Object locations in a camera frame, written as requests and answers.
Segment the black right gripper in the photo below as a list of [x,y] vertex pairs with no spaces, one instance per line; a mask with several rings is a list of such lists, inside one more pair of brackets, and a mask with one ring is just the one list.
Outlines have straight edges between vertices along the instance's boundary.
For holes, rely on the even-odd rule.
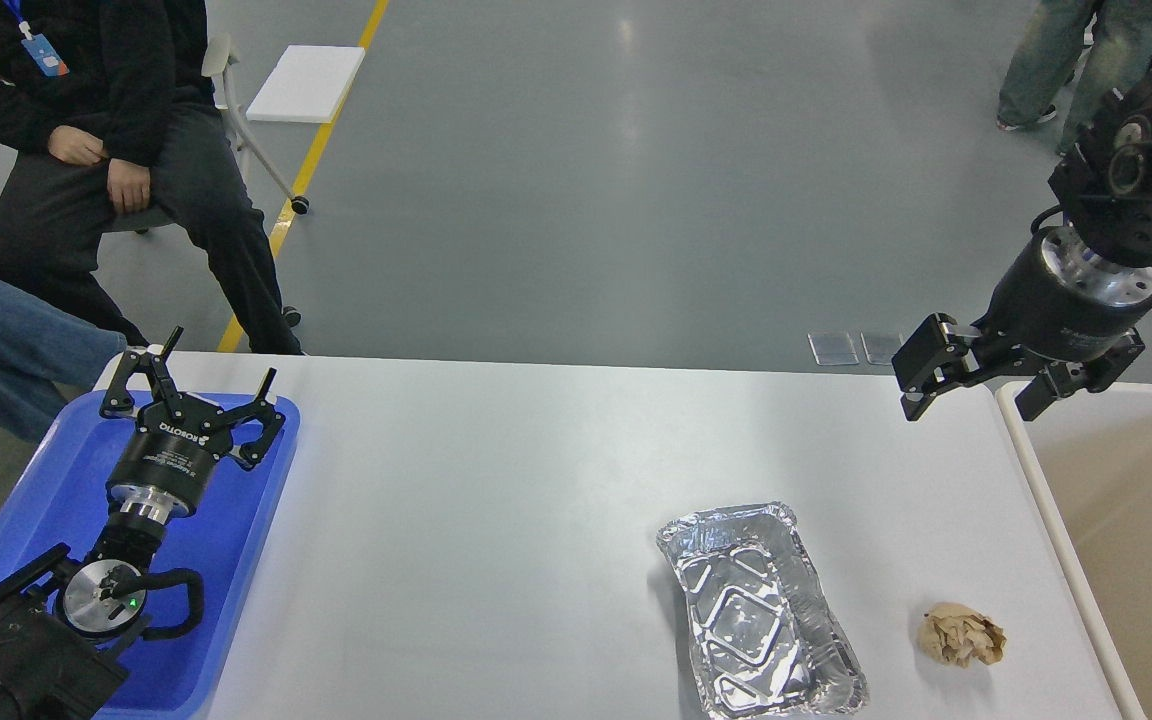
[[1021,347],[1051,359],[1015,397],[1021,419],[1036,420],[1078,391],[1106,391],[1146,350],[1129,329],[1151,309],[1152,266],[1101,258],[1070,225],[1043,227],[996,283],[977,327],[929,314],[892,356],[905,419],[919,420],[952,389],[1020,374]]

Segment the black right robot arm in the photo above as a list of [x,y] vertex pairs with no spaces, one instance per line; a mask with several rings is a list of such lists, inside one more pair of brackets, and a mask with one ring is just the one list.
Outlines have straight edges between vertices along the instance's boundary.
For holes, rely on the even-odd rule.
[[1098,393],[1144,351],[1137,323],[1152,309],[1152,70],[1102,99],[1091,127],[1049,177],[1056,205],[1037,217],[986,313],[934,313],[893,355],[905,419],[935,397],[1001,376],[1032,420],[1060,397]]

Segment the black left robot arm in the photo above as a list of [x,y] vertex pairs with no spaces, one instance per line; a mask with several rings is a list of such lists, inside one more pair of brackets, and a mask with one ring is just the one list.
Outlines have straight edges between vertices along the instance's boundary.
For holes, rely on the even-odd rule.
[[183,719],[268,533],[298,415],[197,395],[160,351],[67,407],[0,516],[0,719]]

